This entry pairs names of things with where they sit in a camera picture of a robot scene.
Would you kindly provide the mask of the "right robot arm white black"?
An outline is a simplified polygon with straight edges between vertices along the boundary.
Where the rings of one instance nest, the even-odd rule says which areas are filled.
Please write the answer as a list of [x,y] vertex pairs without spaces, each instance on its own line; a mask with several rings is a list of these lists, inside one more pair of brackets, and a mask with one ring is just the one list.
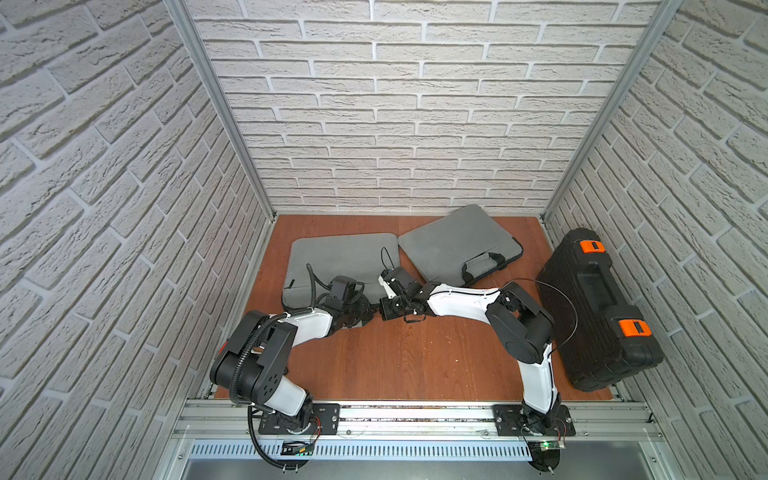
[[380,299],[385,320],[455,316],[490,325],[520,369],[519,427],[534,435],[545,435],[555,427],[561,397],[551,362],[554,319],[520,285],[510,282],[497,289],[474,289],[417,281],[404,286],[383,278],[378,282],[386,292]]

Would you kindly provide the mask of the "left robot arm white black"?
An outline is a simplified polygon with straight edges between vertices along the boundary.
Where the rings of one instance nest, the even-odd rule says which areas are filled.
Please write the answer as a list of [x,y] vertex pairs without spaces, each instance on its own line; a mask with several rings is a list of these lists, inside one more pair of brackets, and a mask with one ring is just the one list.
[[292,348],[341,329],[364,326],[376,311],[365,296],[279,315],[250,311],[220,348],[210,381],[227,389],[232,403],[274,414],[289,430],[301,432],[314,419],[313,400],[308,391],[287,378]]

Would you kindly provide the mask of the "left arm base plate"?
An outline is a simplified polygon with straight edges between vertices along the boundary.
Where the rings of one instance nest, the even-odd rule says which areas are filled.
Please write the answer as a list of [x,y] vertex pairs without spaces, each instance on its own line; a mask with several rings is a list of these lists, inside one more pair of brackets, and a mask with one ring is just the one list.
[[297,415],[289,416],[274,411],[264,414],[259,422],[260,435],[335,435],[338,430],[341,405],[339,403],[312,403],[305,405]]

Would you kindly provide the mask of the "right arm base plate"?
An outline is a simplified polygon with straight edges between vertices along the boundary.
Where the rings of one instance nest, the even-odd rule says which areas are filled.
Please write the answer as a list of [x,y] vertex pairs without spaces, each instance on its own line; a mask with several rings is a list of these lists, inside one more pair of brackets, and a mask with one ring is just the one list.
[[512,436],[554,436],[558,438],[576,435],[571,414],[565,405],[556,403],[549,413],[541,413],[525,404],[494,404],[491,407],[497,434]]

